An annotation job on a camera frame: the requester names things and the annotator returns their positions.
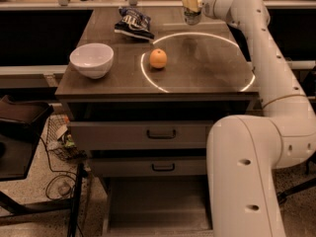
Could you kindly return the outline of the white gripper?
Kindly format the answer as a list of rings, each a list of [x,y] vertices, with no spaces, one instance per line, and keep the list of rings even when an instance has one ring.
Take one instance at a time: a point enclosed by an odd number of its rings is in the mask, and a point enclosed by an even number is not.
[[[225,20],[234,0],[182,0],[183,6],[195,13],[201,10],[211,18]]]

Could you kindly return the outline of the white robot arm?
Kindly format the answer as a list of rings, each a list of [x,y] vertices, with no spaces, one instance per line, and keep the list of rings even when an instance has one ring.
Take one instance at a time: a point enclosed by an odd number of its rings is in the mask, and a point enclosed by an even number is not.
[[[206,144],[214,237],[286,237],[273,171],[316,149],[316,117],[271,36],[263,0],[182,0],[187,16],[204,13],[238,29],[251,57],[263,108],[259,117],[217,121]]]

